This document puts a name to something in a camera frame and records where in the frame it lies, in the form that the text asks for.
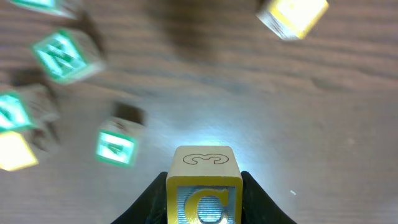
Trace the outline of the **yellow C letter block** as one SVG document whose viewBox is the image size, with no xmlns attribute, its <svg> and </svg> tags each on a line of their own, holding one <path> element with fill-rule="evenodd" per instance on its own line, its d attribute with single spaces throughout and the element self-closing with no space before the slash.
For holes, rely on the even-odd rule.
<svg viewBox="0 0 398 224">
<path fill-rule="evenodd" d="M 243 178 L 229 146 L 178 147 L 165 183 L 168 223 L 241 223 Z"/>
</svg>

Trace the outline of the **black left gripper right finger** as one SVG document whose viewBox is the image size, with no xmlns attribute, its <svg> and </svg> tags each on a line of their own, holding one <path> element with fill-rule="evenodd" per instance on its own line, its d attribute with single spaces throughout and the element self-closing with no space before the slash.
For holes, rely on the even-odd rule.
<svg viewBox="0 0 398 224">
<path fill-rule="evenodd" d="M 297 224 L 266 193 L 254 177 L 242 171 L 242 224 Z"/>
</svg>

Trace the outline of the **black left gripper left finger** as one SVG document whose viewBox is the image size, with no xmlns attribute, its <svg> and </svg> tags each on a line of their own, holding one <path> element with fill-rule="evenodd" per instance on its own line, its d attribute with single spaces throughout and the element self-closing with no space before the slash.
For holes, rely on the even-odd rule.
<svg viewBox="0 0 398 224">
<path fill-rule="evenodd" d="M 167 172 L 161 172 L 111 224 L 167 224 Z"/>
</svg>

